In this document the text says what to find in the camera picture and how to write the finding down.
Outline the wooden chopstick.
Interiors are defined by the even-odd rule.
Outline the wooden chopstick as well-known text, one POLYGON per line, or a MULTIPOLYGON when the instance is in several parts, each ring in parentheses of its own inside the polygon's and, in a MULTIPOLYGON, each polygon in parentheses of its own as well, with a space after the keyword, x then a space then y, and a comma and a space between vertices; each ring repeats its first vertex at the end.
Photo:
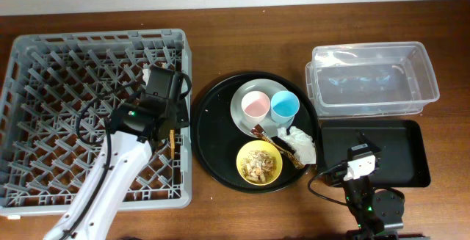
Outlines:
POLYGON ((175 148, 176 148, 175 130, 174 129, 170 130, 169 141, 170 141, 170 157, 171 157, 171 160, 174 160, 174 158, 175 158, 175 148))

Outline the pink cup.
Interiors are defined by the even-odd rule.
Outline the pink cup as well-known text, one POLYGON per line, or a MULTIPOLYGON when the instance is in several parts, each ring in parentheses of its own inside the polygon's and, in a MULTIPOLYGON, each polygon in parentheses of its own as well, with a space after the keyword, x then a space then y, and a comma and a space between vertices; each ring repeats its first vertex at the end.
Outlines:
POLYGON ((245 119, 249 123, 260 123, 270 111, 270 99, 261 91, 245 94, 241 102, 245 119))

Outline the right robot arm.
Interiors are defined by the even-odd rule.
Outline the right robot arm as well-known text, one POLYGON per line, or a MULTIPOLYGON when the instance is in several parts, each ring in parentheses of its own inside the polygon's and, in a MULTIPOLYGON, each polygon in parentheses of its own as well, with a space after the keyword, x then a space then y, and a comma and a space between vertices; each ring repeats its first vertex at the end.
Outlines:
POLYGON ((347 159, 316 174, 308 182, 308 190, 315 196, 348 207, 358 223, 357 230, 349 230, 347 239, 398 239, 398 230, 404 227, 405 196, 386 187, 374 187, 369 176, 377 169, 381 149, 357 131, 359 144, 347 151, 347 159), (327 174, 338 174, 345 193, 345 201, 326 197, 311 188, 311 184, 327 174))

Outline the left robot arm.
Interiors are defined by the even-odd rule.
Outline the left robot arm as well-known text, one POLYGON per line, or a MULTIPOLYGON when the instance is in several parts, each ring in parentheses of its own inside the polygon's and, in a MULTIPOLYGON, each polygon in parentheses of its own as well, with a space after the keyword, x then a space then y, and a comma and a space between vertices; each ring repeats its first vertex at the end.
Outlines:
POLYGON ((126 193, 152 154, 173 150, 176 131, 189 126, 190 76, 145 69, 143 89, 104 120, 100 153, 69 209, 46 239, 105 239, 126 193))

